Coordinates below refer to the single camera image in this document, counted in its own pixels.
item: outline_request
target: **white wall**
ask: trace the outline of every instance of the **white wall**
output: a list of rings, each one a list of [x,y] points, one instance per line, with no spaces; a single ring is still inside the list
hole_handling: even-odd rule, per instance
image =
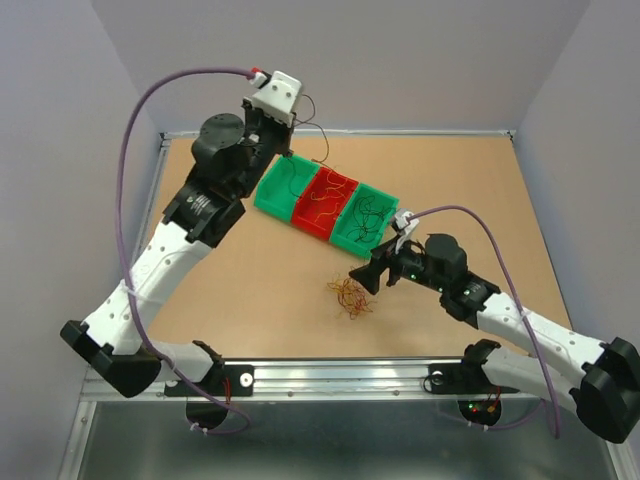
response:
[[[85,369],[58,332],[119,276],[115,166],[137,94],[88,0],[1,10],[0,478],[49,479]],[[126,190],[130,245],[158,148],[141,120]]]
[[[640,346],[638,0],[592,2],[516,151],[574,327]]]
[[[186,67],[282,69],[335,128],[518,126],[589,0],[92,0],[138,91]],[[239,111],[237,79],[152,100],[162,131]]]

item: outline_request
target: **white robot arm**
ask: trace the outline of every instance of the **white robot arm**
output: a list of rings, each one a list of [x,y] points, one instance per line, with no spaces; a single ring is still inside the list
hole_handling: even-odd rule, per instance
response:
[[[446,209],[466,210],[439,207],[429,213]],[[640,357],[635,347],[621,338],[605,343],[580,335],[525,308],[534,345],[516,302],[469,271],[466,252],[453,237],[431,235],[424,245],[410,239],[417,221],[411,212],[398,211],[392,219],[396,237],[374,248],[370,263],[349,275],[373,295],[387,269],[388,286],[403,278],[439,292],[440,304],[456,320],[532,355],[539,353],[551,380],[545,380],[539,359],[482,340],[467,348],[460,364],[432,364],[430,391],[464,395],[500,386],[549,399],[552,384],[560,406],[600,437],[623,442],[640,419]]]
[[[176,370],[203,392],[219,392],[224,362],[212,348],[200,341],[153,342],[153,349],[147,348],[140,328],[149,327],[187,273],[243,215],[240,200],[251,194],[273,157],[291,153],[302,84],[282,72],[259,70],[250,81],[259,90],[244,99],[244,122],[220,114],[202,125],[192,146],[195,165],[130,270],[134,291],[120,282],[87,318],[62,328],[62,338],[125,397],[142,393],[153,382],[176,380]],[[374,248],[369,265],[350,275],[376,294],[381,274],[389,269],[387,285],[404,278],[436,290],[455,319],[534,353],[512,298],[468,270],[466,253],[453,237],[432,235],[424,246],[411,241],[415,217],[398,211],[392,223],[398,235]],[[140,325],[131,311],[132,294]],[[558,403],[602,438],[624,441],[640,418],[640,357],[633,345],[619,338],[606,344],[526,313],[548,362]],[[436,394],[464,395],[477,393],[478,387],[501,386],[549,397],[537,359],[488,340],[470,346],[459,364],[431,364],[428,379]]]
[[[282,72],[254,69],[258,91],[243,101],[245,121],[233,114],[209,118],[192,146],[195,165],[185,185],[132,266],[134,292],[124,281],[84,321],[69,321],[62,338],[125,397],[154,381],[176,380],[179,369],[192,382],[216,377],[221,357],[202,342],[153,342],[170,362],[161,362],[143,345],[131,312],[136,297],[146,330],[187,273],[214,249],[244,214],[247,198],[277,154],[290,155],[295,109],[302,83]]]

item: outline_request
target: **red tray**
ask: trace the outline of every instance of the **red tray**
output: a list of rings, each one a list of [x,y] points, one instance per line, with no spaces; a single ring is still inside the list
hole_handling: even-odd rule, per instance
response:
[[[321,167],[296,202],[291,223],[329,241],[331,232],[358,182]]]

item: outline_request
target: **green tray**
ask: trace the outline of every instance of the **green tray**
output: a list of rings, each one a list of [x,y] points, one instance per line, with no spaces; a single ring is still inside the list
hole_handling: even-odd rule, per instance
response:
[[[370,250],[380,244],[397,206],[397,198],[359,184],[338,217],[329,241],[359,257],[369,258]]]
[[[298,197],[319,169],[317,163],[306,158],[281,156],[258,184],[253,204],[280,220],[290,222]]]

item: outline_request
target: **tangled wire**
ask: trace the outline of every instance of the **tangled wire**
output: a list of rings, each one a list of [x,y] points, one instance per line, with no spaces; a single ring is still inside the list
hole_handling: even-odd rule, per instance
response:
[[[350,277],[340,280],[339,278],[327,283],[327,286],[338,297],[338,303],[349,314],[349,318],[354,320],[361,313],[372,312],[371,304],[374,303],[367,298],[365,290]]]

